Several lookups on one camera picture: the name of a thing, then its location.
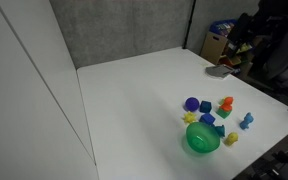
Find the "shelf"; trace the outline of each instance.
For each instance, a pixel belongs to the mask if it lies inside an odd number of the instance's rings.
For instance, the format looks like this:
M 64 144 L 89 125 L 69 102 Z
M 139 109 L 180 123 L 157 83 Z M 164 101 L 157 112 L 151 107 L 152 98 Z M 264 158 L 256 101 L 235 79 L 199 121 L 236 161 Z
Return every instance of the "shelf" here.
M 227 58 L 227 59 L 222 59 L 219 61 L 219 64 L 226 64 L 227 66 L 233 67 L 238 64 L 240 64 L 242 61 L 240 58 L 237 56 L 234 56 L 233 58 Z
M 252 48 L 249 48 L 249 49 L 246 49 L 246 50 L 243 50 L 243 51 L 240 51 L 240 50 L 238 50 L 237 52 L 236 52 L 236 55 L 237 54 L 242 54 L 242 53 L 244 53 L 244 52 L 247 52 L 247 51 L 249 51 L 249 50 L 251 50 Z M 226 55 L 222 55 L 222 56 L 220 56 L 220 59 L 223 59 L 223 58 L 226 58 L 227 56 Z

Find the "green bowl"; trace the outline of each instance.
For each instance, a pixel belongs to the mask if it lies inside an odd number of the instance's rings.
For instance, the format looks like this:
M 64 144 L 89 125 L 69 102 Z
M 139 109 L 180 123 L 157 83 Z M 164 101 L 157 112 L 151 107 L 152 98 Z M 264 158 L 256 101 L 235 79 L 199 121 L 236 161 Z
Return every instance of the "green bowl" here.
M 186 139 L 190 147 L 199 153 L 209 153 L 220 146 L 220 136 L 215 129 L 201 122 L 191 123 L 187 127 Z

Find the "blue ball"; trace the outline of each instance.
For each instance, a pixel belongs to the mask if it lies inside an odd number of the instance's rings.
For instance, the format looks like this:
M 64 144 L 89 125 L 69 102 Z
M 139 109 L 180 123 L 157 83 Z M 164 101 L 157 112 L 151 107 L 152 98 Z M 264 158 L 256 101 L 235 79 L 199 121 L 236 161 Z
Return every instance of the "blue ball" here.
M 196 98 L 190 97 L 186 100 L 185 107 L 188 111 L 194 112 L 200 107 L 200 102 Z

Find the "white wall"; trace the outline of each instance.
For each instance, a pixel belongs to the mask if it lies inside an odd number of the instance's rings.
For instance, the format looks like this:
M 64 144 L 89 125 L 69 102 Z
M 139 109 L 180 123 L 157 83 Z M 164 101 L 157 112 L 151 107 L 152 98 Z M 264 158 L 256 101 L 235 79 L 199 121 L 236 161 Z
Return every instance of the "white wall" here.
M 96 180 L 96 167 L 0 14 L 0 180 Z
M 76 70 L 49 1 L 0 0 L 0 7 L 94 159 Z

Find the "black cable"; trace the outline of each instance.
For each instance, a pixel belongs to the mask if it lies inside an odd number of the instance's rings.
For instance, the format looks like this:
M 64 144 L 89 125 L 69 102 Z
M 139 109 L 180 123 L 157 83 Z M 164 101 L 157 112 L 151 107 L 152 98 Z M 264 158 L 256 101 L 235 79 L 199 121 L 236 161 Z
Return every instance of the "black cable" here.
M 192 11 L 191 11 L 190 19 L 188 21 L 187 31 L 186 31 L 186 35 L 185 35 L 185 39 L 184 39 L 184 43 L 183 43 L 183 49 L 186 49 L 186 44 L 187 44 L 188 35 L 190 34 L 195 4 L 196 4 L 196 0 L 193 1 Z

